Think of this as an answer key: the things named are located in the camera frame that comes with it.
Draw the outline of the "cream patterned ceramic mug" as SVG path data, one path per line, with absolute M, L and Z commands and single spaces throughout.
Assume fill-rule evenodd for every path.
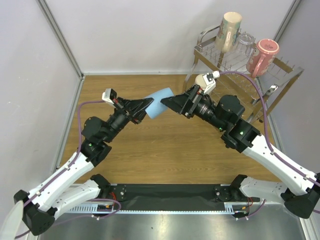
M 222 53 L 227 53 L 233 48 L 238 37 L 242 19 L 242 15 L 238 12 L 226 12 L 223 15 L 215 38 L 215 46 Z

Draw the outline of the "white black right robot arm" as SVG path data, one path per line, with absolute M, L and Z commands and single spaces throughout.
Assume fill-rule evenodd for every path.
M 230 195 L 235 201 L 260 198 L 283 204 L 297 217 L 310 217 L 320 199 L 319 174 L 295 163 L 242 119 L 245 108 L 237 96 L 224 95 L 214 104 L 196 84 L 182 94 L 163 98 L 161 103 L 188 119 L 197 116 L 217 128 L 227 148 L 252 158 L 279 179 L 279 182 L 271 182 L 239 174 L 230 185 Z

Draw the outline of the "aluminium corner post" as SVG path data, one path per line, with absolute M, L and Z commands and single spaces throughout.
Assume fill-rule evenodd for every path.
M 292 19 L 296 15 L 296 12 L 298 11 L 299 7 L 302 4 L 302 0 L 293 0 L 290 4 L 290 7 L 288 11 L 286 12 L 283 20 L 281 21 L 273 40 L 278 43 L 279 46 L 281 46 L 281 39 L 283 38 L 284 34 L 286 33 L 286 30 L 288 26 L 290 25 Z
M 42 14 L 44 15 L 44 18 L 46 19 L 46 21 L 48 22 L 54 36 L 56 37 L 56 39 L 58 40 L 62 50 L 64 51 L 67 59 L 69 60 L 71 66 L 73 67 L 76 75 L 82 79 L 84 77 L 84 74 L 69 46 L 69 44 L 67 43 L 67 40 L 56 20 L 56 18 L 53 15 L 52 10 L 50 9 L 49 4 L 47 3 L 46 0 L 36 0 L 35 1 L 40 10 L 42 11 Z

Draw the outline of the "green interior white mug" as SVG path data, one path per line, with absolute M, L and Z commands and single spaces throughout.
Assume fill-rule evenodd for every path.
M 195 77 L 194 83 L 199 85 L 200 88 L 206 92 L 206 88 L 208 86 L 208 79 L 206 74 L 199 74 Z

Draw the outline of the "clear glass cup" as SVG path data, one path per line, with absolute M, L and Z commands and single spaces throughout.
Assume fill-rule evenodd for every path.
M 251 55 L 255 40 L 256 39 L 253 35 L 243 32 L 238 36 L 233 50 L 237 54 L 249 57 Z

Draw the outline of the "white object bottom left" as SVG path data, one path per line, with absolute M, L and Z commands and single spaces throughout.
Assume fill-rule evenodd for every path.
M 14 240 L 24 214 L 24 202 L 19 200 L 6 216 L 0 229 L 1 240 Z

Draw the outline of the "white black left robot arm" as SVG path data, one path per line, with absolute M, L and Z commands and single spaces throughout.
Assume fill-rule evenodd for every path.
M 129 100 L 122 97 L 103 97 L 103 103 L 114 108 L 108 120 L 91 116 L 79 131 L 79 144 L 70 159 L 37 187 L 19 190 L 14 202 L 23 202 L 22 221 L 34 236 L 46 232 L 62 214 L 71 208 L 97 198 L 105 200 L 110 194 L 110 183 L 100 174 L 92 176 L 82 187 L 66 192 L 76 180 L 99 165 L 110 153 L 108 144 L 132 122 L 140 124 L 152 97 Z

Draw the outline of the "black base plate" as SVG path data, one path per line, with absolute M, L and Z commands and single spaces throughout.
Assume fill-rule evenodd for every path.
M 214 202 L 251 203 L 238 190 L 220 184 L 117 184 L 111 186 L 120 203 Z

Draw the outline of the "aluminium slotted rail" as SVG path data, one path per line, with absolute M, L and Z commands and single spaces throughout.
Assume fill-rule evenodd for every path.
M 108 204 L 101 202 L 82 203 L 67 210 L 68 214 L 91 214 L 95 216 L 105 216 L 113 212 L 121 214 L 227 214 L 248 216 L 257 209 L 261 208 L 259 202 L 250 206 L 246 202 L 122 202 L 121 206 L 117 203 Z

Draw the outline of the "blue plastic cup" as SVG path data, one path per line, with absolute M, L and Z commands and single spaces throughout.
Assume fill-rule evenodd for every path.
M 158 115 L 162 114 L 167 110 L 167 107 L 161 103 L 161 100 L 168 97 L 173 97 L 173 91 L 167 87 L 161 90 L 158 90 L 145 98 L 153 98 L 153 102 L 146 108 L 146 114 L 151 118 L 154 119 Z

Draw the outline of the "aluminium left corner post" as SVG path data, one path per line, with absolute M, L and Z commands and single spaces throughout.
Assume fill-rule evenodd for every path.
M 67 43 L 67 40 L 56 20 L 56 18 L 53 15 L 52 10 L 50 9 L 49 4 L 47 3 L 46 0 L 36 0 L 35 1 L 40 10 L 42 11 L 42 14 L 44 15 L 44 18 L 46 19 L 46 21 L 48 22 L 54 36 L 56 37 L 56 39 L 58 40 L 62 50 L 64 51 L 67 59 L 69 60 L 71 66 L 73 67 L 76 75 L 82 79 L 84 77 L 84 74 L 69 46 L 69 44 Z

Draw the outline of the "pink ceramic mug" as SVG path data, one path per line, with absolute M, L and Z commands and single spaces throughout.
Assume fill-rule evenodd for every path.
M 279 44 L 268 38 L 259 40 L 246 64 L 252 78 L 262 76 L 280 51 Z

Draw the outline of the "aluminium right corner post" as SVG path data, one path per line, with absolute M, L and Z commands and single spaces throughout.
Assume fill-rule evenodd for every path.
M 286 12 L 283 20 L 281 21 L 273 40 L 278 43 L 279 46 L 281 46 L 281 39 L 283 38 L 284 34 L 286 33 L 286 30 L 288 26 L 290 25 L 292 19 L 296 15 L 296 12 L 298 11 L 299 7 L 302 4 L 302 0 L 293 0 L 290 4 L 290 7 L 288 11 Z

